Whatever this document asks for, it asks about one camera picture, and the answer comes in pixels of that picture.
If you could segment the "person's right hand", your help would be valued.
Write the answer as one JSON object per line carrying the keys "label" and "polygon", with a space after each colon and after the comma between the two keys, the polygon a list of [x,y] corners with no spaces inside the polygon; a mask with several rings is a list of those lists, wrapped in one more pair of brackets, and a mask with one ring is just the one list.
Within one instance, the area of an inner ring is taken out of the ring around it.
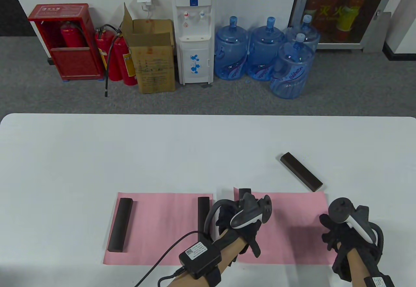
{"label": "person's right hand", "polygon": [[363,239],[347,223],[335,223],[327,214],[321,214],[319,221],[324,227],[329,229],[328,233],[322,234],[322,241],[327,244],[327,250],[334,249],[337,252],[337,258],[341,261],[346,260],[348,253],[354,249],[373,257],[376,263],[380,261],[382,250],[376,244],[369,243]]}

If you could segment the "person's left hand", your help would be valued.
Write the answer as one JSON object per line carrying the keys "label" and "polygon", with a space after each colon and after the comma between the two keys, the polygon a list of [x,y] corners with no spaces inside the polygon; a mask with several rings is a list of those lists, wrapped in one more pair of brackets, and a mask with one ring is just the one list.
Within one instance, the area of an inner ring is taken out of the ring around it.
{"label": "person's left hand", "polygon": [[261,249],[256,241],[256,235],[262,225],[262,222],[261,220],[256,220],[256,222],[250,223],[243,228],[232,229],[230,223],[236,214],[237,209],[232,206],[224,205],[220,207],[219,216],[215,224],[218,227],[219,235],[222,235],[224,232],[229,233],[230,231],[234,231],[238,237],[241,237],[247,243],[243,250],[241,250],[240,254],[245,254],[248,247],[250,247],[254,256],[258,258],[261,254]]}

